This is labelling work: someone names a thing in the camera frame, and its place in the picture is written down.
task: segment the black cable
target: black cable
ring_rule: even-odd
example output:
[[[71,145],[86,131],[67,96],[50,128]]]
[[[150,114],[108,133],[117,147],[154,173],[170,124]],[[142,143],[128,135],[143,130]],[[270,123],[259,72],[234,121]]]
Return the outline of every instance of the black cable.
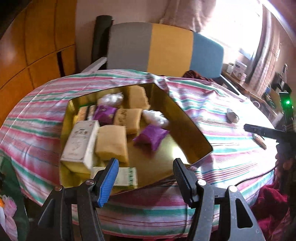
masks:
[[[263,174],[260,174],[260,175],[258,175],[258,176],[250,177],[250,178],[244,179],[244,180],[238,182],[237,184],[235,184],[235,186],[237,187],[239,184],[241,184],[241,183],[243,183],[243,182],[246,182],[246,181],[249,181],[249,180],[252,180],[252,179],[258,178],[258,177],[262,177],[262,176],[264,176],[264,175],[270,173],[271,171],[273,171],[277,166],[278,166],[278,165],[275,165],[275,167],[274,167],[273,169],[270,169],[269,171],[267,171],[267,172],[265,172],[265,173],[263,173]]]

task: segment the gold box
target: gold box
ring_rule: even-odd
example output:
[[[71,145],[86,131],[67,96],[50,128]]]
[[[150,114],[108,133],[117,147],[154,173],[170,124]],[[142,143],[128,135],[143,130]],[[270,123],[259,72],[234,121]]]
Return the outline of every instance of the gold box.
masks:
[[[170,131],[155,152],[151,151],[150,148],[145,145],[134,146],[132,139],[135,138],[136,134],[127,135],[130,167],[136,167],[138,188],[142,188],[173,175],[173,160],[175,158],[181,158],[182,162],[188,167],[210,154],[213,149],[198,127],[166,92],[154,83],[137,85],[145,88],[149,104],[151,105],[150,109],[161,111],[168,119],[169,125],[166,129]],[[61,153],[73,125],[76,123],[79,107],[96,103],[99,98],[106,94],[118,92],[124,94],[121,108],[126,108],[128,106],[128,86],[93,92],[69,101],[62,127]],[[147,124],[142,117],[140,121],[140,131],[146,126]],[[66,188],[78,186],[86,179],[90,178],[90,175],[87,174],[82,175],[71,172],[62,163],[60,163],[59,171],[61,185]]]

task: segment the person's hand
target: person's hand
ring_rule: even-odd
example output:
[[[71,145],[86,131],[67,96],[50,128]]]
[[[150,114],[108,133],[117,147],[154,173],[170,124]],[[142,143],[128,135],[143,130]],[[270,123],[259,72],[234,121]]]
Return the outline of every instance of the person's hand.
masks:
[[[276,158],[276,166],[277,166],[275,170],[275,175],[276,175],[276,179],[279,179],[283,171],[288,171],[291,169],[293,165],[293,158],[283,162],[278,153],[276,154],[275,158]]]

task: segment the purple wrapper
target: purple wrapper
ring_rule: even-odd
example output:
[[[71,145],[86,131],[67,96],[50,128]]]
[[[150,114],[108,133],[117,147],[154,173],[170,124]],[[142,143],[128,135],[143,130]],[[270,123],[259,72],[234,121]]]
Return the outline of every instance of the purple wrapper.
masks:
[[[114,115],[117,108],[105,105],[99,105],[94,113],[93,120],[100,123],[113,124]]]
[[[150,144],[151,149],[156,151],[160,142],[165,138],[169,131],[154,125],[148,125],[136,138],[133,139],[134,144],[143,143]]]

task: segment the curtain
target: curtain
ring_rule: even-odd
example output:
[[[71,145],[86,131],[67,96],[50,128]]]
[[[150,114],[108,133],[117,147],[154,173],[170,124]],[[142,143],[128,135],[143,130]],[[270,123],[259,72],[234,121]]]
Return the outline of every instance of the curtain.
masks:
[[[271,17],[271,13],[267,9],[263,11],[264,16],[267,17],[264,45],[249,83],[257,96],[262,96],[268,84],[272,81],[280,48],[280,33],[275,22],[276,19]]]
[[[170,0],[159,23],[200,32],[211,18],[216,0]]]

